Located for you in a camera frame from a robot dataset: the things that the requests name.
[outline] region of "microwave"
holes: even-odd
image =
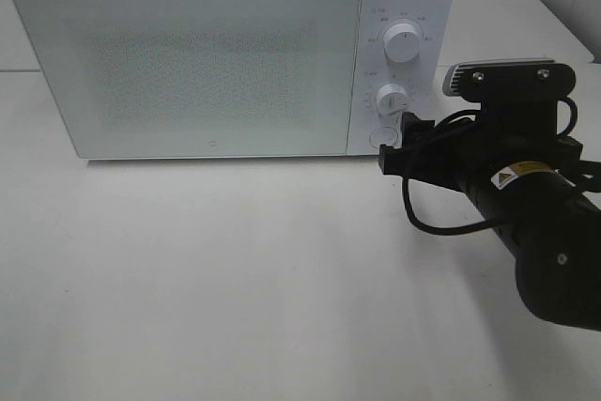
[[[451,0],[13,0],[78,156],[400,146]]]

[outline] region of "power knob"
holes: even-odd
[[[422,30],[418,24],[411,21],[395,23],[382,37],[384,52],[394,63],[405,63],[420,52],[422,37]]]
[[[376,107],[382,116],[394,116],[408,109],[407,90],[397,84],[387,84],[376,91]]]

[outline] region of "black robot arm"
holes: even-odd
[[[580,159],[569,136],[578,119],[568,98],[576,76],[552,60],[474,62],[452,67],[443,91],[479,103],[435,125],[401,120],[401,148],[382,146],[383,174],[403,177],[412,224],[437,235],[494,228],[516,258],[521,299],[536,316],[601,331],[601,211],[582,193],[601,191],[601,163]],[[557,133],[558,102],[571,119]],[[409,181],[463,192],[485,218],[435,227],[413,212]]]

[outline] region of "yellow warning sticker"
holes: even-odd
[[[492,184],[502,190],[514,180],[532,173],[552,173],[553,169],[542,162],[518,162],[505,166],[490,178]]]

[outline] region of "screw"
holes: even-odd
[[[549,72],[548,69],[539,69],[536,72],[536,75],[538,76],[538,78],[540,80],[546,80],[546,79],[548,79],[548,76],[551,75],[551,73]]]
[[[485,75],[482,72],[474,72],[471,79],[475,84],[481,84],[485,80]]]

